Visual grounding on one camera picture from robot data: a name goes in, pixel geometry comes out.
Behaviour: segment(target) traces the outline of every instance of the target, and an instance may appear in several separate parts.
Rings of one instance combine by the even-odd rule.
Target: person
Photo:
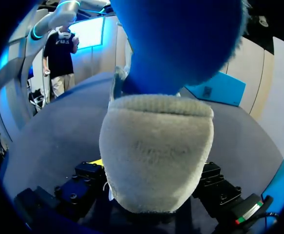
[[[43,52],[43,73],[45,76],[50,74],[55,98],[75,85],[71,53],[77,52],[79,38],[70,32],[70,25],[71,23],[63,25],[51,34]]]

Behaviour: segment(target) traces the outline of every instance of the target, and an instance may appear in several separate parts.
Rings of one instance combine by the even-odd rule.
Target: black mount
[[[255,194],[242,199],[241,187],[230,184],[220,172],[221,168],[215,163],[206,163],[193,197],[200,199],[210,217],[219,222],[214,234],[249,233],[249,228],[257,221],[253,217],[265,213],[272,198],[267,197],[264,203]],[[35,214],[45,208],[55,210],[75,222],[85,217],[103,193],[107,179],[102,166],[88,162],[77,165],[75,173],[62,186],[55,186],[55,196],[39,186],[34,191],[26,189],[16,196],[15,205],[29,226],[34,222]],[[129,221],[141,221],[134,215],[126,217]],[[170,220],[170,217],[163,217],[164,220]]]

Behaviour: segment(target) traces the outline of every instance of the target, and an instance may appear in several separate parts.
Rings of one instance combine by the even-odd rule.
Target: blue fuzzy cover
[[[175,95],[228,61],[245,30],[243,0],[113,0],[133,48],[128,94]]]

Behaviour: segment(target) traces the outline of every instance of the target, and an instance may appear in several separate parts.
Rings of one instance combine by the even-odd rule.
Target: yellow object
[[[99,160],[96,160],[96,161],[93,161],[93,162],[88,162],[88,163],[90,163],[90,164],[97,164],[97,165],[101,165],[102,167],[104,166],[103,165],[103,162],[102,162],[102,159],[99,159]]]

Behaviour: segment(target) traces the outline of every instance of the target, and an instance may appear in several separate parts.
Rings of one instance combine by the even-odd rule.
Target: glowing screen
[[[104,17],[77,22],[69,27],[72,33],[79,37],[78,50],[101,45],[103,42]]]

